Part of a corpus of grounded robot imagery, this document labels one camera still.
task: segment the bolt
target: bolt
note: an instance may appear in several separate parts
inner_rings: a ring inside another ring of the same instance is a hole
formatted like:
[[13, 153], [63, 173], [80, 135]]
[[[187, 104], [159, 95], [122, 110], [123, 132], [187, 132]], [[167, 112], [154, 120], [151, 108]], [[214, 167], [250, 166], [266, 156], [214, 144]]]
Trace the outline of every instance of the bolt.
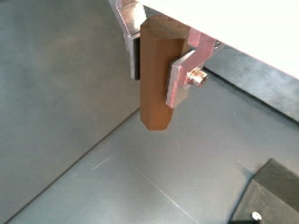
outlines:
[[187, 77], [188, 83], [194, 84], [198, 88], [204, 85], [208, 79], [208, 75], [198, 67], [187, 73]]

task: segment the brown wooden post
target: brown wooden post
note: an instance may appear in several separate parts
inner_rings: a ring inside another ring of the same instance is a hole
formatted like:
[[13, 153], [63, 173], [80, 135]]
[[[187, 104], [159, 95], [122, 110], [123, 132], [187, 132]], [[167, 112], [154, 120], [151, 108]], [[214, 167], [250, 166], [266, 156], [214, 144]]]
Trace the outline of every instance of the brown wooden post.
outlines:
[[186, 51], [188, 26], [151, 16], [140, 30], [140, 119], [150, 130], [166, 130], [174, 109], [166, 105], [170, 65]]

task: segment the gray floor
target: gray floor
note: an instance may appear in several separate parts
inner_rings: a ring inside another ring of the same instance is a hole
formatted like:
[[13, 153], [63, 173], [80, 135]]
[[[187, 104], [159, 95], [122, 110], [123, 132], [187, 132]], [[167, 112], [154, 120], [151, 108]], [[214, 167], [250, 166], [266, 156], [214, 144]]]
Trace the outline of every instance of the gray floor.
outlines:
[[0, 1], [0, 223], [139, 107], [107, 1]]
[[135, 113], [11, 223], [223, 224], [270, 158], [299, 174], [298, 136], [296, 122], [210, 77], [167, 131]]

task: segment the aluminum bracket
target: aluminum bracket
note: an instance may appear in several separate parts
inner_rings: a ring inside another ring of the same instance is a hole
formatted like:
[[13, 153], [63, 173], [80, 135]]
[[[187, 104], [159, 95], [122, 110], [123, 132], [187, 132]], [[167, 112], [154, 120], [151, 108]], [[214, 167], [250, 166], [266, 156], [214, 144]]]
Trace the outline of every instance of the aluminum bracket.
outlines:
[[192, 28], [190, 30], [188, 45], [194, 50], [188, 51], [171, 65], [166, 104], [172, 109], [188, 96], [194, 69], [202, 68], [204, 61], [224, 46], [215, 38]]
[[140, 25], [146, 21], [144, 6], [135, 0], [108, 0], [124, 32], [130, 54], [131, 78], [140, 79]]

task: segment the screw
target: screw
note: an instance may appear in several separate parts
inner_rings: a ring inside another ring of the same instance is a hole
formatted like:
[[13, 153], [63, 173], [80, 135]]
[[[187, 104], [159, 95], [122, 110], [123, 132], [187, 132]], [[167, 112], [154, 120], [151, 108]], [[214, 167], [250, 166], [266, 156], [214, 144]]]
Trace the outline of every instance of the screw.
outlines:
[[260, 213], [254, 212], [252, 213], [252, 218], [254, 218], [255, 221], [262, 221], [262, 215], [260, 215]]
[[214, 48], [218, 49], [220, 47], [220, 42], [216, 40]]
[[208, 75], [198, 68], [195, 67], [188, 73], [188, 83], [194, 84], [198, 88], [200, 88], [208, 79]]

